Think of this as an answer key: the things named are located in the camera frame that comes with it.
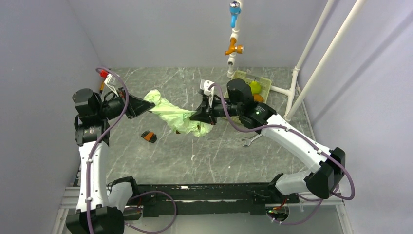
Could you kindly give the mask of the light green plastic bag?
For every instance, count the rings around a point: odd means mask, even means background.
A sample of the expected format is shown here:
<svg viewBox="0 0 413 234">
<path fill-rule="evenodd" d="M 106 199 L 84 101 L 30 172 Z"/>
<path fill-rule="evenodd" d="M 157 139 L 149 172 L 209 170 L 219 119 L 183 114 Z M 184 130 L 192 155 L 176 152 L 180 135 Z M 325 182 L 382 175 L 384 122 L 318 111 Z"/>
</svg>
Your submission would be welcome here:
<svg viewBox="0 0 413 234">
<path fill-rule="evenodd" d="M 213 126 L 200 121 L 190 120 L 195 111 L 181 109 L 173 105 L 158 90 L 151 90 L 144 100 L 153 103 L 155 106 L 150 112 L 157 115 L 174 131 L 180 134 L 192 133 L 195 137 L 202 137 L 212 131 Z"/>
</svg>

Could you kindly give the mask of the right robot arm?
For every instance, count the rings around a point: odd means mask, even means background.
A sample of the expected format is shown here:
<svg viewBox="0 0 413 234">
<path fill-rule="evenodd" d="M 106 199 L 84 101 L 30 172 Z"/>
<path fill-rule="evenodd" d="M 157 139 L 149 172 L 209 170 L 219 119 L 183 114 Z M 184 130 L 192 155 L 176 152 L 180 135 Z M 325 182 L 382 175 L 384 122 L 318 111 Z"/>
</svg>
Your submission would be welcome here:
<svg viewBox="0 0 413 234">
<path fill-rule="evenodd" d="M 202 102 L 190 120 L 214 125 L 219 117 L 237 117 L 243 128 L 240 132 L 256 132 L 274 140 L 296 156 L 308 169 L 294 174 L 279 174 L 268 185 L 269 198 L 281 202 L 288 195 L 310 192 L 320 199 L 328 199 L 344 176 L 345 153 L 339 147 L 331 150 L 292 127 L 267 104 L 257 102 L 250 86 L 242 79 L 230 80 L 228 97 L 220 86 L 201 80 Z"/>
</svg>

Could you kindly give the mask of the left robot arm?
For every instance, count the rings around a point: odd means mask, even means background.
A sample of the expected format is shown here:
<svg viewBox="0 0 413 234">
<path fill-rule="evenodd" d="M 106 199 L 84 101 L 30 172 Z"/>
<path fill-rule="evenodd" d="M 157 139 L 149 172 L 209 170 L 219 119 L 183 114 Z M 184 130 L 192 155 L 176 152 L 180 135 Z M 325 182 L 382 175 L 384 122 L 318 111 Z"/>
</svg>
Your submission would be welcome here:
<svg viewBox="0 0 413 234">
<path fill-rule="evenodd" d="M 109 100 L 89 88 L 72 96 L 78 114 L 75 140 L 81 158 L 80 192 L 75 213 L 67 216 L 66 227 L 73 234 L 122 234 L 123 211 L 140 198 L 133 177 L 115 180 L 107 190 L 106 164 L 111 126 L 108 121 L 129 119 L 155 107 L 154 103 L 128 94 L 123 88 Z"/>
</svg>

